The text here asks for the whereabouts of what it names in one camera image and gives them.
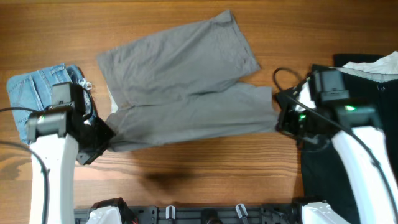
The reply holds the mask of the grey shorts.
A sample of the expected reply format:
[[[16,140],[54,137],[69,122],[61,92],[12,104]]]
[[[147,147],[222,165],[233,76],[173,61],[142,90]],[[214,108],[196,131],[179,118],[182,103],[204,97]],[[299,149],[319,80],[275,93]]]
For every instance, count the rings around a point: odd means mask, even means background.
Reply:
[[[274,129],[272,88],[241,82],[260,66],[231,11],[97,56],[113,101],[113,152]]]

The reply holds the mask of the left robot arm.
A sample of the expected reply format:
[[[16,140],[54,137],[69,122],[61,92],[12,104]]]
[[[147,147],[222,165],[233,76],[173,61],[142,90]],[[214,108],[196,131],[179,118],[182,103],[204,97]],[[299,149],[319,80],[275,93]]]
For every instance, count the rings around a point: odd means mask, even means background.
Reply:
[[[109,147],[113,130],[99,117],[88,124],[87,90],[70,82],[52,87],[46,110],[30,114],[32,152],[30,223],[74,223],[75,164],[91,164]]]

